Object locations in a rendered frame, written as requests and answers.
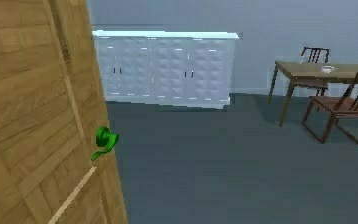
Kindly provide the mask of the white sideboard cupboard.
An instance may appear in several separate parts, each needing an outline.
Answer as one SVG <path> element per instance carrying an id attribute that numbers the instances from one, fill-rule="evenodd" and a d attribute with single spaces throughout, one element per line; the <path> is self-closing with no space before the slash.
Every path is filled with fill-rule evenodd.
<path id="1" fill-rule="evenodd" d="M 230 104 L 233 32 L 92 32 L 107 101 L 221 109 Z"/>

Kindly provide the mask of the olive wooden dining table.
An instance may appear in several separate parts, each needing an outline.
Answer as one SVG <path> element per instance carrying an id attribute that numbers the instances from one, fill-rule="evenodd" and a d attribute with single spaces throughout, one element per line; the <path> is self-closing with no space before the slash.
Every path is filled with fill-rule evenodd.
<path id="1" fill-rule="evenodd" d="M 322 66 L 322 63 L 275 62 L 267 103 L 271 102 L 278 73 L 281 72 L 289 80 L 279 118 L 280 127 L 283 126 L 296 83 L 300 83 L 301 80 L 320 80 L 325 83 L 349 83 L 355 80 L 355 75 L 358 73 L 358 64 L 329 63 L 329 66 L 333 67 L 333 70 L 329 73 L 323 72 Z"/>

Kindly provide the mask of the light wooden room door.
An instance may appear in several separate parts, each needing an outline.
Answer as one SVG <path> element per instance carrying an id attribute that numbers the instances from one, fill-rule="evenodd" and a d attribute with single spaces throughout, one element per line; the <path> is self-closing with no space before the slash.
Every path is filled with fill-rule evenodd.
<path id="1" fill-rule="evenodd" d="M 0 224 L 129 224 L 87 0 L 0 0 Z"/>

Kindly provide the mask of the dark brown wooden chair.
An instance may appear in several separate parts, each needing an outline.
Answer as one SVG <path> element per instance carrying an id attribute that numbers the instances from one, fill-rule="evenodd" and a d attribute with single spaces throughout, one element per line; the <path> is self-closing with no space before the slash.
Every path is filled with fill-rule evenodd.
<path id="1" fill-rule="evenodd" d="M 307 47 L 305 46 L 301 53 L 301 63 L 328 63 L 330 56 L 329 48 Z M 316 96 L 323 96 L 328 90 L 328 84 L 322 80 L 297 80 L 294 83 L 295 87 L 302 87 L 308 89 L 315 89 Z"/>
<path id="2" fill-rule="evenodd" d="M 319 137 L 308 125 L 307 120 L 312 108 L 317 105 L 323 109 L 328 115 L 328 121 L 324 129 L 323 135 Z M 346 91 L 341 97 L 329 96 L 311 96 L 306 113 L 302 119 L 302 125 L 306 130 L 321 144 L 327 141 L 333 126 L 336 126 L 349 139 L 358 144 L 358 138 L 339 125 L 341 119 L 357 119 L 358 118 L 358 72 L 353 81 L 349 84 Z"/>

